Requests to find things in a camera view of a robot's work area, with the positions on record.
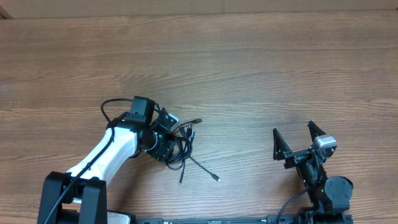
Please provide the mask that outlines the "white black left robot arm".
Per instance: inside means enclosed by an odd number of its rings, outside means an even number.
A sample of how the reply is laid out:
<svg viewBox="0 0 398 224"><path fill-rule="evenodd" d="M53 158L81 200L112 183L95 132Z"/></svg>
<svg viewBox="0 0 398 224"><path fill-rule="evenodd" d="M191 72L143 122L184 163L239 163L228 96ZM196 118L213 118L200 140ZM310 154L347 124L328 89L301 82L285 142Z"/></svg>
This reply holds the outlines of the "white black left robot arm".
<svg viewBox="0 0 398 224"><path fill-rule="evenodd" d="M130 99L131 109L109 119L97 146L66 172L46 176L38 223L134 223L134 215L108 210L107 188L130 158L147 152L165 161L171 146L168 135L178 118L141 96Z"/></svg>

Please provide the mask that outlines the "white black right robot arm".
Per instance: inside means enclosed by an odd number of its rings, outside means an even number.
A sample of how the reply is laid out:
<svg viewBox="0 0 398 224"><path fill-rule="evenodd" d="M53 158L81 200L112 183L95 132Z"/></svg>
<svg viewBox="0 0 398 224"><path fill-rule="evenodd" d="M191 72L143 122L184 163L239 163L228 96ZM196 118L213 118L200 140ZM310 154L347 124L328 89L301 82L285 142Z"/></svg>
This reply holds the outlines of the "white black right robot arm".
<svg viewBox="0 0 398 224"><path fill-rule="evenodd" d="M350 208L354 185L343 176L329 177L323 164L337 148L336 139L320 129L313 121L307 126L312 144L301 151L292 151L278 129L273 129L273 159L285 161L286 169L296 169L305 189L293 196L277 215L267 216L269 223L353 223ZM311 206L300 208L296 215L284 215L285 209L297 198L307 194Z"/></svg>

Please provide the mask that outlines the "black cable silver plug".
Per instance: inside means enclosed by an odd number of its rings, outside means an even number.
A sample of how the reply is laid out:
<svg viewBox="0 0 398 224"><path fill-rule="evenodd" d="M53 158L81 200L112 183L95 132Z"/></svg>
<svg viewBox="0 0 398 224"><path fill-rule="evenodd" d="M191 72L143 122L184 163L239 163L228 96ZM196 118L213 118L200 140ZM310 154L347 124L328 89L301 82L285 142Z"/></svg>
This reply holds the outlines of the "black cable silver plug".
<svg viewBox="0 0 398 224"><path fill-rule="evenodd" d="M193 140L194 140L194 138L195 138L195 132L194 132L194 130L193 130L192 128L185 128L185 131L187 132L187 138L189 138L189 140L190 140L190 145L191 145L190 156L189 156L187 159L192 160L199 168L203 169L206 173L208 173L209 175L211 175L211 177L212 177L213 179L215 179L217 182L220 182L221 179L220 179L215 173L213 173L213 172L211 172L210 170L208 170L206 167L204 167L203 165L201 165L197 160L195 160L195 159L192 157L192 152L193 152L193 146L192 146L192 144L193 144ZM180 168L182 171L181 171L180 179L179 179L179 182L178 182L179 185L181 185L182 182L183 182L183 178L184 178L184 174L185 174L185 168L186 168L187 159L185 160L184 166ZM176 164L176 165L171 165L171 166L169 167L169 169L171 169L171 167L180 167L180 166L179 166L178 164Z"/></svg>

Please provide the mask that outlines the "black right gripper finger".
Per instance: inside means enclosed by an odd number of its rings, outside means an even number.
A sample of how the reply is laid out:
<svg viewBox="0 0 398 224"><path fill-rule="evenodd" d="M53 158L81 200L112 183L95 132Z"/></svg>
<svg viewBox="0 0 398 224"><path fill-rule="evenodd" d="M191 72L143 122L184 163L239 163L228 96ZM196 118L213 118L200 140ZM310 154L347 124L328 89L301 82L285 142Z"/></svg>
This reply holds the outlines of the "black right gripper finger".
<svg viewBox="0 0 398 224"><path fill-rule="evenodd" d="M274 152L273 152L273 160L284 160L286 156L292 153L292 150L285 142L283 137L277 128L273 129L273 138L274 138Z"/></svg>
<svg viewBox="0 0 398 224"><path fill-rule="evenodd" d="M324 146L326 144L326 132L321 130L313 121L309 121L307 126L310 131L312 146Z"/></svg>

